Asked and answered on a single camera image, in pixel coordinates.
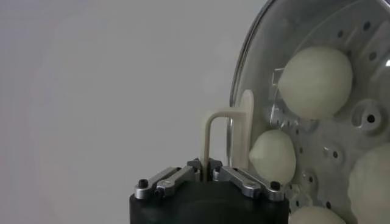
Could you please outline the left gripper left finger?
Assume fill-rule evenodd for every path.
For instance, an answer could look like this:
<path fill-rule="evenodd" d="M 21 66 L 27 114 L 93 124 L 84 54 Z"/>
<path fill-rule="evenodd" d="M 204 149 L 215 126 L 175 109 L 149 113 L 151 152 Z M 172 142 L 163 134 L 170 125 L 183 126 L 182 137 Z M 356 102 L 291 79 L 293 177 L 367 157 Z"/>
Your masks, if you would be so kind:
<path fill-rule="evenodd" d="M 140 179 L 133 195 L 138 200 L 147 200 L 156 192 L 164 197 L 171 197 L 185 182 L 200 181 L 202 165 L 198 158 L 188 161 L 184 167 L 167 167 L 149 179 Z"/>

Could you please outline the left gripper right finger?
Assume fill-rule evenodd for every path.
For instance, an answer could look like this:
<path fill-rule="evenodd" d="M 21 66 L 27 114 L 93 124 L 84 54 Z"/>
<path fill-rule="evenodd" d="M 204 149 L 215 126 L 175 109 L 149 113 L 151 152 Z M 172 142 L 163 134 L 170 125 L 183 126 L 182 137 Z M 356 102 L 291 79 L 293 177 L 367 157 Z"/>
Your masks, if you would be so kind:
<path fill-rule="evenodd" d="M 268 181 L 248 169 L 223 166 L 220 161 L 210 159 L 208 173 L 213 181 L 227 181 L 234 184 L 241 193 L 249 198 L 262 196 L 270 201 L 283 201 L 285 193 L 278 181 Z"/>

